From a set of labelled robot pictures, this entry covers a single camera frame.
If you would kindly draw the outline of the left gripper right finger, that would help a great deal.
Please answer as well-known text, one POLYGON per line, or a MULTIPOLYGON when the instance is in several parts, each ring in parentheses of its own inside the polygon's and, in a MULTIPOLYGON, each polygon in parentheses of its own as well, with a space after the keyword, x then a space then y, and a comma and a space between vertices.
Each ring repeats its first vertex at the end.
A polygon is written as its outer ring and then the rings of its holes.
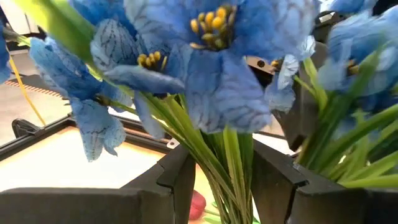
POLYGON ((254 142, 251 191, 263 224, 397 224, 397 191, 347 189, 254 142))

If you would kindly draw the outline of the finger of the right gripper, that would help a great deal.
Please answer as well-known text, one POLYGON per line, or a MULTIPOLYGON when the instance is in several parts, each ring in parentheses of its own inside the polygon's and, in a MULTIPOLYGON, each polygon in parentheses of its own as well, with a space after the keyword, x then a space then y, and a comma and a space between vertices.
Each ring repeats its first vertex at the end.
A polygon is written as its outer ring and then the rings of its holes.
MULTIPOLYGON (((315 42, 315 53, 311 60, 316 69, 320 68, 326 59, 327 48, 321 42, 315 42)), ((296 75, 305 84, 310 84, 310 78, 307 75, 303 62, 300 63, 296 75)), ((295 92, 295 101, 288 113, 274 110, 272 114, 279 122, 285 136, 285 140, 292 151, 296 151, 315 129, 315 123, 318 116, 318 103, 314 96, 296 81, 294 81, 293 90, 295 92)))

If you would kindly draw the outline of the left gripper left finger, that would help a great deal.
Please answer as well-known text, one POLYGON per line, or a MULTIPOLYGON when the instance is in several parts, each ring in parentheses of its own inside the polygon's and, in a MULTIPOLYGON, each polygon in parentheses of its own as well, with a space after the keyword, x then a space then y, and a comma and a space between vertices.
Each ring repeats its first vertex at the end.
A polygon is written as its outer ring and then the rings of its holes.
POLYGON ((195 162, 182 146, 120 189, 16 188, 1 193, 1 224, 188 223, 195 162))

